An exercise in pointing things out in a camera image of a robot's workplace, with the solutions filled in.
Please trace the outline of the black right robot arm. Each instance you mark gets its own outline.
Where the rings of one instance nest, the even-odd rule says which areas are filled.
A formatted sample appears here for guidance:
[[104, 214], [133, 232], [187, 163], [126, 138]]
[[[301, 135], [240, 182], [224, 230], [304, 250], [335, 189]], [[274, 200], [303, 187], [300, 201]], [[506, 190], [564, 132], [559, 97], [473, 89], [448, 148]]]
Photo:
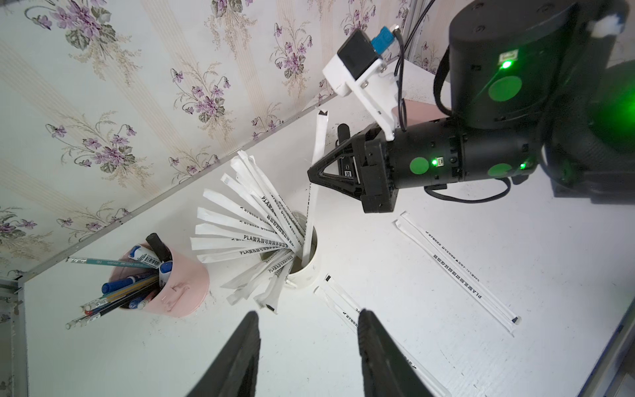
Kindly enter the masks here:
[[611, 66], [625, 1], [474, 1], [451, 21], [433, 82], [443, 117], [410, 125], [405, 61], [386, 74], [384, 52], [405, 48], [397, 27], [355, 30], [324, 68], [340, 96], [374, 119], [309, 169], [309, 180], [390, 213], [398, 192], [446, 200], [450, 184], [520, 185], [535, 170], [557, 198], [634, 202], [634, 64]]

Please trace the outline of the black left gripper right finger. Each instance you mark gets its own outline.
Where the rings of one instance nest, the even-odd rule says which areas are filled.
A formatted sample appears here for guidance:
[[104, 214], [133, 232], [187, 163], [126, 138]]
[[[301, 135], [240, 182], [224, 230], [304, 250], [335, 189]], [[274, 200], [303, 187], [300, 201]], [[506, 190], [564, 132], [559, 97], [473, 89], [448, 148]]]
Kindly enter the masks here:
[[357, 336], [366, 397], [433, 396], [374, 312], [362, 309]]

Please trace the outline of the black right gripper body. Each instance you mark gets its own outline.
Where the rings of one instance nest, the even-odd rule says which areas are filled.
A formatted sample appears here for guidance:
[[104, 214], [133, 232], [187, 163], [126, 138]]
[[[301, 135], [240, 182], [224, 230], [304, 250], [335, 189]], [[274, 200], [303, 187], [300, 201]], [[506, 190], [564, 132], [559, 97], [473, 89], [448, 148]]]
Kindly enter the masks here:
[[388, 142], [385, 133], [376, 123], [356, 134], [358, 133], [365, 135], [363, 159], [357, 162], [365, 192], [358, 200], [365, 213], [392, 213], [399, 194], [395, 182], [396, 151], [399, 145], [407, 142], [410, 134], [399, 132], [393, 141]]

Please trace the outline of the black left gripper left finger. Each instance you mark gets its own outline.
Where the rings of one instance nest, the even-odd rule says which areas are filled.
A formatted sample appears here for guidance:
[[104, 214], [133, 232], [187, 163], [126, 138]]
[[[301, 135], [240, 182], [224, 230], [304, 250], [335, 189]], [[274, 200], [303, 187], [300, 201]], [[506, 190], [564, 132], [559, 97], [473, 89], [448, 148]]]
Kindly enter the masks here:
[[188, 396], [255, 396], [260, 350], [259, 316], [250, 311]]

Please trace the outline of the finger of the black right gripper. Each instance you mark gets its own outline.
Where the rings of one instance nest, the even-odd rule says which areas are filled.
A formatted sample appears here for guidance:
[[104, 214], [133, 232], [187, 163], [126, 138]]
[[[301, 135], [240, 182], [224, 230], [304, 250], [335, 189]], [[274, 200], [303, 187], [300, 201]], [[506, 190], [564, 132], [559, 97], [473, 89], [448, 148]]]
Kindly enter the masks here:
[[309, 181], [351, 198], [361, 198], [365, 187], [357, 162], [363, 159], [364, 142], [365, 135], [358, 133], [336, 146], [309, 168]]

